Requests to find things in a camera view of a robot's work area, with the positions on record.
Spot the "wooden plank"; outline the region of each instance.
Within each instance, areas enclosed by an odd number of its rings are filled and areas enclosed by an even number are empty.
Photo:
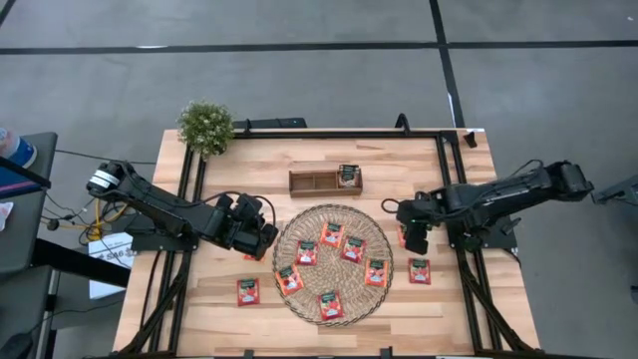
[[[461,143],[468,180],[493,180],[495,172],[485,133],[477,133],[476,138],[475,149]],[[166,131],[154,177],[157,185],[176,191],[183,151],[176,131]],[[455,179],[449,149],[448,157]],[[366,183],[360,196],[290,197],[289,171],[322,171],[341,164],[359,165],[365,173]],[[194,170],[189,182],[193,180]],[[457,260],[448,247],[445,227],[435,228],[429,234],[427,258],[432,264],[432,285],[411,284],[408,258],[417,255],[400,247],[396,221],[380,208],[383,198],[410,198],[415,190],[432,190],[441,185],[437,148],[428,139],[233,142],[226,154],[208,160],[203,196],[231,189],[266,195],[276,207],[280,229],[297,213],[321,203],[361,209],[381,225],[392,246],[395,261],[392,287],[386,301],[363,321],[345,328],[318,327],[298,318],[283,305],[274,287],[271,250],[263,262],[256,262],[244,260],[238,252],[203,242],[192,259],[178,355],[241,355],[245,348],[254,349],[256,355],[376,355],[379,348],[390,345],[398,355],[471,354]],[[270,220],[269,210],[265,212]],[[115,340],[116,350],[128,344],[139,328],[153,257],[153,253],[143,253],[136,258]],[[521,338],[537,346],[518,265],[496,249],[486,250],[484,257],[494,303]],[[236,306],[235,282],[244,277],[260,279],[262,304]],[[153,293],[157,293],[159,278],[158,271]],[[483,343],[488,346],[484,313],[478,303],[477,307]],[[170,321],[165,320],[161,342],[164,347],[169,326]]]

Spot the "potted plant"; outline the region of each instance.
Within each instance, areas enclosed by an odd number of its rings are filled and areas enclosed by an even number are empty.
[[[233,136],[232,114],[224,105],[190,102],[177,119],[179,140],[206,160],[223,154]]]

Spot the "concrete floor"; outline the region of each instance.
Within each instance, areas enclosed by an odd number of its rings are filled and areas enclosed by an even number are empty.
[[[638,38],[638,5],[593,0],[440,1],[449,41]],[[0,47],[435,41],[427,1],[17,0]],[[486,128],[499,175],[532,158],[581,164],[598,188],[636,174],[638,49],[455,50],[468,127]],[[192,99],[311,127],[451,127],[436,50],[0,56],[0,125],[55,131],[59,148],[152,161]],[[80,206],[97,162],[57,155],[52,196]],[[153,168],[139,167],[150,177]],[[540,342],[554,353],[634,358],[638,212],[547,203],[516,233]],[[73,247],[72,232],[41,236]],[[59,333],[56,358],[104,355],[119,319]]]

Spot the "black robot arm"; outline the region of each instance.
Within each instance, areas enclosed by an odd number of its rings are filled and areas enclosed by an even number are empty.
[[[428,250],[427,231],[441,223],[461,222],[468,241],[476,247],[492,230],[511,231],[516,224],[494,228],[500,218],[550,199],[579,201],[592,190],[578,165],[558,162],[543,167],[541,163],[526,174],[485,184],[452,184],[417,192],[415,199],[399,202],[397,220],[407,227],[406,248],[419,254]]]
[[[198,237],[226,249],[234,248],[259,259],[277,236],[277,228],[266,224],[261,201],[241,194],[235,207],[226,194],[215,206],[191,203],[177,197],[138,175],[129,163],[111,161],[101,164],[87,183],[89,194],[106,200],[121,201],[149,217],[159,235]]]

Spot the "woven round tray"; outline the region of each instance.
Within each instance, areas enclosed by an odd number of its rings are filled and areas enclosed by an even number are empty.
[[[319,242],[326,222],[345,225],[344,238],[339,248],[319,243],[317,265],[297,265],[304,287],[284,296],[279,283],[275,283],[286,305],[301,318],[326,326],[355,323],[374,312],[383,303],[392,283],[394,263],[388,238],[379,224],[366,213],[345,205],[324,204],[307,209],[294,217],[281,233],[273,254],[273,271],[295,263],[299,240]],[[366,240],[363,260],[354,263],[341,257],[345,238],[353,235]],[[389,262],[388,285],[365,284],[366,259],[384,259]],[[323,320],[317,296],[337,290],[344,316]]]

